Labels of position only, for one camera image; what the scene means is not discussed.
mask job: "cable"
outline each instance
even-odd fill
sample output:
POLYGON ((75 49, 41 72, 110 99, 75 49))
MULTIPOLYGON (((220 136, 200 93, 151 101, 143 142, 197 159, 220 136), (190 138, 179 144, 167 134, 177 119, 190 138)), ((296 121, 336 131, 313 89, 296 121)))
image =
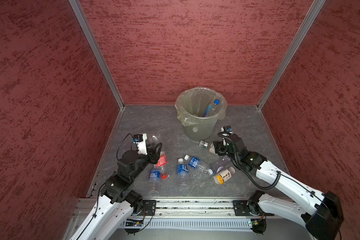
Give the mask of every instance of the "cable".
POLYGON ((128 137, 128 135, 130 135, 132 137, 132 140, 133 142, 136 144, 136 147, 139 149, 139 147, 137 146, 137 143, 135 142, 135 139, 133 138, 132 134, 131 133, 128 133, 125 138, 121 141, 119 147, 117 148, 117 152, 116 152, 116 159, 119 160, 119 158, 117 157, 118 153, 119 153, 119 149, 120 149, 120 146, 121 144, 124 142, 124 140, 128 137))
MULTIPOLYGON (((303 185, 299 184, 297 181, 293 180, 292 178, 287 177, 287 176, 285 176, 285 175, 283 175, 283 174, 282 174, 282 176, 288 178, 289 180, 294 181, 294 182, 297 183, 300 187, 302 187, 303 189, 305 189, 307 192, 310 192, 310 191, 308 191, 308 189, 306 189, 303 185)), ((326 205, 320 198, 318 198, 315 194, 312 194, 312 195, 313 195, 315 198, 317 198, 317 199, 326 207, 326 209, 329 210, 329 207, 327 207, 327 205, 326 205)))
POLYGON ((280 177, 281 177, 281 172, 277 171, 277 176, 276 176, 274 182, 269 186, 263 187, 263 186, 259 185, 257 182, 255 182, 254 179, 251 177, 251 175, 248 172, 246 172, 246 171, 242 171, 242 172, 244 172, 244 174, 247 175, 247 177, 251 180, 251 182, 261 190, 269 190, 269 189, 274 188, 277 185, 277 183, 279 182, 280 177))
POLYGON ((82 230, 82 232, 80 233, 80 235, 77 237, 77 239, 79 239, 79 237, 83 234, 83 232, 86 230, 87 226, 91 223, 92 219, 94 217, 96 217, 96 212, 97 212, 97 208, 99 206, 99 195, 100 195, 100 189, 102 188, 102 186, 104 186, 106 183, 103 183, 100 187, 99 187, 99 192, 97 193, 97 202, 96 202, 96 210, 95 213, 92 215, 91 220, 89 220, 89 223, 85 226, 84 230, 82 230))
POLYGON ((135 232, 135 233, 138 233, 138 232, 141 232, 144 228, 146 228, 152 221, 152 218, 154 217, 154 211, 152 211, 152 209, 147 209, 147 210, 150 210, 152 212, 152 217, 151 217, 151 220, 149 220, 148 224, 145 225, 143 228, 141 228, 139 231, 135 232))
POLYGON ((223 134, 229 134, 229 135, 230 135, 230 133, 229 133, 229 132, 219 132, 219 133, 217 134, 217 136, 222 137, 222 138, 224 138, 224 139, 227 139, 227 140, 229 140, 229 141, 232 143, 232 146, 233 146, 233 156, 235 157, 235 160, 234 160, 234 161, 231 159, 231 162, 233 163, 233 165, 234 165, 237 169, 239 169, 240 171, 244 172, 244 174, 247 175, 247 177, 251 180, 251 182, 252 182, 257 188, 259 188, 259 189, 261 189, 261 190, 269 190, 269 189, 274 188, 274 187, 277 185, 277 183, 279 182, 279 180, 280 180, 281 172, 280 172, 280 171, 277 171, 277 176, 276 176, 276 178, 275 178, 275 181, 274 181, 271 185, 266 186, 266 187, 259 185, 257 182, 255 182, 255 180, 252 178, 252 176, 251 176, 248 172, 246 172, 245 170, 243 170, 243 169, 241 168, 240 163, 239 163, 238 158, 237 158, 237 154, 238 154, 238 153, 236 152, 235 143, 234 143, 230 138, 228 138, 227 136, 224 136, 223 134))

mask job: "robotic arm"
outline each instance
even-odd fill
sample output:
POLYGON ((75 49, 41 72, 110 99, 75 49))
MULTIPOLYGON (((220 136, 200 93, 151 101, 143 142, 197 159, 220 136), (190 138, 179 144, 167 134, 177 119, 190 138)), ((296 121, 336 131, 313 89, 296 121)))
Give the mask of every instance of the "robotic arm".
POLYGON ((344 220, 340 199, 336 194, 324 194, 291 177, 266 157, 248 151, 243 140, 232 133, 230 126, 223 129, 223 132, 218 133, 223 140, 213 142, 215 153, 219 156, 229 156, 233 165, 244 172, 256 187, 261 190, 275 187, 295 201, 277 199, 257 190, 249 198, 246 206, 252 215, 276 214, 304 226, 318 240, 335 239, 344 220), (260 186, 252 176, 270 185, 260 186))
POLYGON ((143 197, 132 190, 135 178, 149 164, 157 164, 162 143, 146 146, 146 134, 133 136, 137 150, 126 151, 118 160, 118 172, 100 187, 97 202, 71 240, 107 240, 131 214, 142 210, 143 197))

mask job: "crushed plastic bottle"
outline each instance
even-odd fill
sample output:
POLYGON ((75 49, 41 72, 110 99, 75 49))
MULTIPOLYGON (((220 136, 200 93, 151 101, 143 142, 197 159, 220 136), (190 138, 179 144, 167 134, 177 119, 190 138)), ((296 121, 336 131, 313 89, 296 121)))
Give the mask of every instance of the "crushed plastic bottle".
POLYGON ((182 158, 178 159, 178 166, 176 167, 177 172, 177 184, 180 187, 186 187, 188 185, 188 168, 187 165, 184 164, 184 160, 182 158))
POLYGON ((216 162, 214 162, 211 165, 211 169, 213 170, 214 174, 218 173, 230 162, 231 162, 231 159, 229 158, 229 156, 224 156, 224 157, 220 158, 219 160, 217 160, 216 162))
POLYGON ((202 147, 202 148, 206 149, 207 151, 216 154, 215 146, 213 145, 213 142, 208 143, 208 142, 201 140, 199 143, 199 147, 202 147))
POLYGON ((165 171, 166 163, 167 163, 167 158, 165 157, 165 152, 160 152, 160 158, 157 161, 156 167, 161 173, 161 179, 166 179, 168 177, 168 174, 165 171))
POLYGON ((156 165, 149 172, 149 192, 150 193, 158 193, 160 187, 161 174, 157 169, 156 165))
POLYGON ((233 167, 224 168, 221 172, 214 175, 212 179, 215 184, 222 185, 227 180, 229 180, 235 173, 236 170, 233 167))
POLYGON ((185 160, 189 161, 188 165, 193 169, 198 169, 201 172, 208 173, 209 175, 213 174, 213 170, 211 166, 206 164, 205 162, 201 161, 197 157, 186 155, 184 157, 185 160))

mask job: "blue label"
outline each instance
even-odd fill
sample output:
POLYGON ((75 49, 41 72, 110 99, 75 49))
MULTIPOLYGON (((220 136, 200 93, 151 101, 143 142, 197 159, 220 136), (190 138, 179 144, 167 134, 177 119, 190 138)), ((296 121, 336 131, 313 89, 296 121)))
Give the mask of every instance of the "blue label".
POLYGON ((181 173, 181 172, 186 172, 188 173, 188 169, 187 166, 185 164, 179 164, 177 166, 177 174, 181 173))
POLYGON ((197 166, 199 166, 199 162, 200 162, 199 159, 197 159, 196 157, 192 157, 191 160, 189 161, 189 166, 192 167, 193 169, 196 169, 197 166))
POLYGON ((150 172, 149 172, 149 178, 151 177, 158 177, 160 178, 160 171, 157 170, 157 169, 152 169, 150 172))

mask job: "trash can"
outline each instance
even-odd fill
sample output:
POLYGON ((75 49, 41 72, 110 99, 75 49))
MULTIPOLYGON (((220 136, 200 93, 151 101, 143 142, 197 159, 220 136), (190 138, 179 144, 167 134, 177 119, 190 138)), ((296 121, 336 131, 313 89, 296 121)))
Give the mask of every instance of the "trash can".
POLYGON ((227 102, 223 95, 212 89, 196 87, 182 92, 176 100, 175 108, 187 137, 199 141, 209 138, 216 121, 225 118, 227 102))

